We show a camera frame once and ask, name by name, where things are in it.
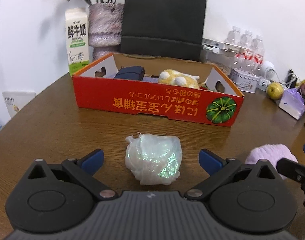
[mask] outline pumpkin illustration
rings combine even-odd
[[[207,106],[206,116],[213,123],[223,123],[233,116],[236,108],[236,102],[232,98],[216,98]]]

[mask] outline milk carton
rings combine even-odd
[[[85,8],[66,10],[66,44],[70,75],[89,64],[88,15]]]

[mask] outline wooden table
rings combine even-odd
[[[36,158],[60,163],[67,157],[80,158],[96,148],[105,153],[105,163],[95,178],[121,190],[186,191],[207,178],[198,164],[198,153],[208,148],[223,158],[246,159],[264,144],[285,144],[305,164],[304,119],[298,122],[265,93],[246,93],[231,128],[171,121],[150,115],[129,115],[78,108],[71,79],[63,76],[22,109],[0,132],[0,239],[12,228],[5,213],[5,201],[24,171]],[[179,137],[183,158],[180,177],[169,186],[140,186],[125,166],[125,138],[136,132]],[[305,208],[299,185],[287,180],[298,200],[297,216],[290,231],[305,239]]]

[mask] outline yellow stuffed animal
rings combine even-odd
[[[199,76],[191,76],[176,70],[166,69],[160,73],[158,83],[199,89],[198,79]]]

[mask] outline vase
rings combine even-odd
[[[96,3],[89,6],[89,45],[94,47],[93,60],[118,52],[124,5]]]

